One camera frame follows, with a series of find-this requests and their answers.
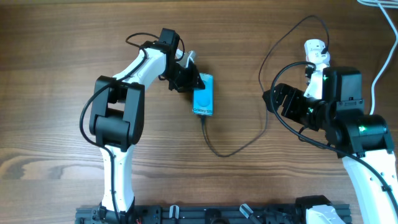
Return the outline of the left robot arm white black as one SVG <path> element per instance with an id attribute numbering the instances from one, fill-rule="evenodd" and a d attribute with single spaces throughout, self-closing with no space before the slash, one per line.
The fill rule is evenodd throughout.
<path id="1" fill-rule="evenodd" d="M 144 129 L 145 93 L 155 79 L 166 80 L 169 90 L 185 93 L 205 89 L 192 53 L 172 29 L 162 29 L 154 41 L 138 45 L 137 58 L 112 77 L 100 76 L 94 93 L 82 109 L 79 128 L 87 112 L 89 131 L 104 162 L 104 196 L 97 218 L 101 223 L 135 223 L 132 189 L 132 153 Z"/>

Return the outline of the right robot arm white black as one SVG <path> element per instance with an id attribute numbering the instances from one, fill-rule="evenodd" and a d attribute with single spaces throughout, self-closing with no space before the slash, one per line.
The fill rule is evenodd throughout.
<path id="1" fill-rule="evenodd" d="M 386 120 L 364 113 L 362 75 L 324 68 L 319 99 L 273 80 L 267 109 L 301 141 L 337 153 L 354 187 L 364 223 L 397 223 L 394 143 Z"/>

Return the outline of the smartphone with teal screen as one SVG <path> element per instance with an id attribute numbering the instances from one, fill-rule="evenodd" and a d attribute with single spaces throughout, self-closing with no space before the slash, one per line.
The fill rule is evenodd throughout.
<path id="1" fill-rule="evenodd" d="M 207 73 L 201 73 L 205 88 L 193 91 L 193 113 L 203 116 L 213 115 L 213 76 Z"/>

